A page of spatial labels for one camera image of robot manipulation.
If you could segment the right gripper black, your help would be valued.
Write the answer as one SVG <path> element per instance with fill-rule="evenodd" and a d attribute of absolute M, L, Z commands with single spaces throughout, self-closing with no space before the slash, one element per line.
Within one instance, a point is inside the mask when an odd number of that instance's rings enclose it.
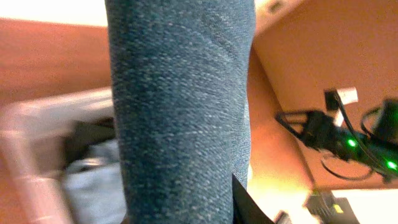
<path fill-rule="evenodd" d="M 354 159 L 359 146 L 353 135 L 333 124 L 333 118 L 318 110 L 280 111 L 276 121 L 307 147 L 325 149 L 344 161 Z"/>

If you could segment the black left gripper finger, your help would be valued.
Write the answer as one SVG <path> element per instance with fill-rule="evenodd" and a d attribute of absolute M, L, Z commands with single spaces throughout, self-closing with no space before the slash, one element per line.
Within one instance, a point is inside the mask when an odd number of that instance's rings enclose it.
<path fill-rule="evenodd" d="M 255 203 L 235 175 L 233 186 L 233 223 L 234 224 L 274 224 Z"/>

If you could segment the dark blue jeans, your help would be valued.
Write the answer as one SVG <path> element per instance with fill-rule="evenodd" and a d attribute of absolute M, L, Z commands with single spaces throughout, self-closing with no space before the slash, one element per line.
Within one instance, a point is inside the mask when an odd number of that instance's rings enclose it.
<path fill-rule="evenodd" d="M 247 182 L 253 1 L 106 1 L 131 223 L 232 223 Z"/>

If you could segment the light blue jeans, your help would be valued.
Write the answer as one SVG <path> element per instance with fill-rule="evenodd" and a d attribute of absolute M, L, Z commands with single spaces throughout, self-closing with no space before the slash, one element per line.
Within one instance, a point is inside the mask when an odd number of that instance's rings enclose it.
<path fill-rule="evenodd" d="M 122 223 L 126 202 L 117 140 L 90 146 L 65 169 L 62 187 L 76 223 Z"/>

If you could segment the black garment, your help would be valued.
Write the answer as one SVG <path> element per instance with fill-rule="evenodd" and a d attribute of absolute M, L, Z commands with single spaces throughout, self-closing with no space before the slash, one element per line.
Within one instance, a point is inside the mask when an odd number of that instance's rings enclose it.
<path fill-rule="evenodd" d="M 72 132 L 64 137 L 63 155 L 66 169 L 75 161 L 91 159 L 96 156 L 90 152 L 90 147 L 99 143 L 114 139 L 114 119 L 111 117 L 101 118 L 94 121 L 75 121 Z"/>

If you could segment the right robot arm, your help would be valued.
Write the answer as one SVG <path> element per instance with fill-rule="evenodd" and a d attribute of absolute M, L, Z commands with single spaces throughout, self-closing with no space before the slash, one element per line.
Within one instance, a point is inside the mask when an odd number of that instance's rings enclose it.
<path fill-rule="evenodd" d="M 328 111 L 341 112 L 345 128 L 335 125 L 331 116 L 319 110 L 279 112 L 275 119 L 305 146 L 317 151 L 328 151 L 320 162 L 327 172 L 339 179 L 362 181 L 374 173 L 380 174 L 386 184 L 396 179 L 397 143 L 371 133 L 364 125 L 361 126 L 362 132 L 355 131 L 338 94 L 332 100 L 326 100 L 326 107 Z M 329 158 L 355 161 L 367 166 L 369 171 L 357 177 L 343 176 L 327 167 L 325 161 Z"/>

